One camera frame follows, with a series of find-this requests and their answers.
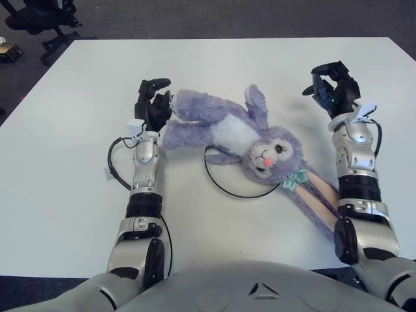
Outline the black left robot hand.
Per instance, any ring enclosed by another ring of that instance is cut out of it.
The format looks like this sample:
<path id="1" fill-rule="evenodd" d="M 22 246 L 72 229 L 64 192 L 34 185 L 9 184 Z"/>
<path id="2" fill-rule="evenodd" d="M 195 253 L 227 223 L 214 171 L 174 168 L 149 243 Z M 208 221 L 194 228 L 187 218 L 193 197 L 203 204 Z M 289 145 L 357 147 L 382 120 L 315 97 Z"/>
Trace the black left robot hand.
<path id="1" fill-rule="evenodd" d="M 147 131 L 159 132 L 172 115 L 170 91 L 167 90 L 164 94 L 157 93 L 170 84 L 171 80 L 158 78 L 149 81 L 142 80 L 139 86 L 134 113 L 136 119 L 145 121 Z"/>

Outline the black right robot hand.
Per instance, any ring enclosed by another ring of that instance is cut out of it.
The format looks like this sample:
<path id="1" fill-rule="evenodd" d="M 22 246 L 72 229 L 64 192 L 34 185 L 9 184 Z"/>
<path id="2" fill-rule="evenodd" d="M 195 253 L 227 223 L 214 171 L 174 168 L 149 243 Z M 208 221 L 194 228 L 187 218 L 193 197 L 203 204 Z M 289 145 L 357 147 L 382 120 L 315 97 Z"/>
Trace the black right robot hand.
<path id="1" fill-rule="evenodd" d="M 312 69 L 313 84 L 303 96 L 312 98 L 333 120 L 341 114 L 353 112 L 354 100 L 361 97 L 358 83 L 341 62 L 323 64 Z"/>

